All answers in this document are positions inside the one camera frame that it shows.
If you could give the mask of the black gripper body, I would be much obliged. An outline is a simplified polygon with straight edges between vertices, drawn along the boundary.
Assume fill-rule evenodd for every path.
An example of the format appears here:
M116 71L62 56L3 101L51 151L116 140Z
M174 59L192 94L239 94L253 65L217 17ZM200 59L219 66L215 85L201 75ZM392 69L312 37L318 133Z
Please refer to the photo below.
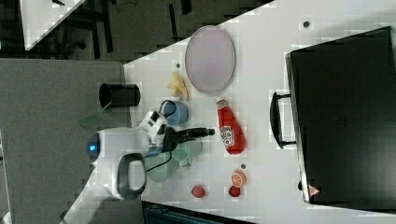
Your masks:
M166 127L163 138L163 152L176 149L177 145L187 137L187 131L176 131L172 127Z

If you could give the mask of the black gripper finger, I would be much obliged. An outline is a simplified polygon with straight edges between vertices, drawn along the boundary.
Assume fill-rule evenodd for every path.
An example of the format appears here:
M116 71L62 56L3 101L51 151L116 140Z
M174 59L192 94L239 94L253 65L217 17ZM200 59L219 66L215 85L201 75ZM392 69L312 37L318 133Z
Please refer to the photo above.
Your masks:
M215 130L209 128L191 128L187 130L187 136L190 138L207 137L214 134Z

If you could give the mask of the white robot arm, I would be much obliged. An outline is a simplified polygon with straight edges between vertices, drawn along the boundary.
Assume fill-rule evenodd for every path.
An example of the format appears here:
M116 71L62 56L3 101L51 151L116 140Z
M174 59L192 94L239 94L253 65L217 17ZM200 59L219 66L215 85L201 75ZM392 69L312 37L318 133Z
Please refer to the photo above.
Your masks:
M130 201L146 188L144 159L171 152L180 143L213 135L210 128L175 131L158 128L112 128L95 133L88 146L92 172L60 224L89 224L107 199Z

